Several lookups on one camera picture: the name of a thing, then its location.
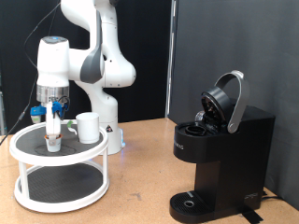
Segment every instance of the white round rack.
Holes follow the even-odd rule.
[[[62,127],[67,122],[68,120],[62,121]],[[11,138],[9,152],[19,161],[20,170],[14,190],[16,200],[28,209],[44,213],[68,212],[96,202],[109,186],[107,132],[100,128],[102,141],[81,152],[48,156],[21,150],[22,145],[18,144],[18,140],[34,130],[43,130],[45,125],[43,122],[29,126]],[[100,154],[103,155],[103,166],[90,161]],[[26,163],[34,166],[27,170]]]

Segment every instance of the white cup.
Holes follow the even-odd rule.
[[[96,143],[100,139],[99,115],[88,112],[76,116],[78,140],[82,144]]]

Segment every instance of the table surface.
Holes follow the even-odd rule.
[[[10,136],[0,147],[0,223],[177,223],[169,215],[169,200],[193,189],[195,164],[173,155],[175,125],[170,119],[121,123],[126,147],[108,157],[110,187],[106,195],[85,208],[63,214],[29,211],[17,203],[13,190],[19,166],[9,154]],[[94,161],[102,164],[102,157]],[[299,223],[298,211],[280,200],[266,200],[256,212],[264,219],[263,224]],[[209,223],[249,224],[241,215]]]

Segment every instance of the black coffee maker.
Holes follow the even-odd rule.
[[[233,78],[240,86],[235,104],[222,90]],[[175,220],[203,223],[239,213],[250,217],[260,208],[275,117],[248,106],[248,100],[248,82],[233,71],[203,92],[205,112],[196,121],[176,126],[174,154],[196,163],[196,175],[194,190],[170,200]]]

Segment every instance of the black curtain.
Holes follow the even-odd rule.
[[[0,6],[0,67],[3,80],[7,128],[17,121],[28,104],[36,70],[25,57],[23,43],[36,25],[57,4],[57,0],[3,0]],[[116,7],[121,52],[136,69],[131,87],[105,89],[119,102],[119,122],[164,117],[171,0],[121,0]],[[40,38],[48,35],[52,15],[32,35],[27,51],[34,62]],[[60,8],[51,35],[69,40],[70,48],[87,49],[89,33],[68,21]],[[91,111],[90,100],[70,82],[72,107],[66,119]],[[39,105],[34,89],[32,106]],[[14,133],[31,125],[29,110]]]
[[[243,72],[249,105],[277,117],[265,186],[298,209],[299,1],[178,0],[177,6],[169,118],[194,120],[203,91],[225,73]],[[237,96],[235,80],[226,92]]]

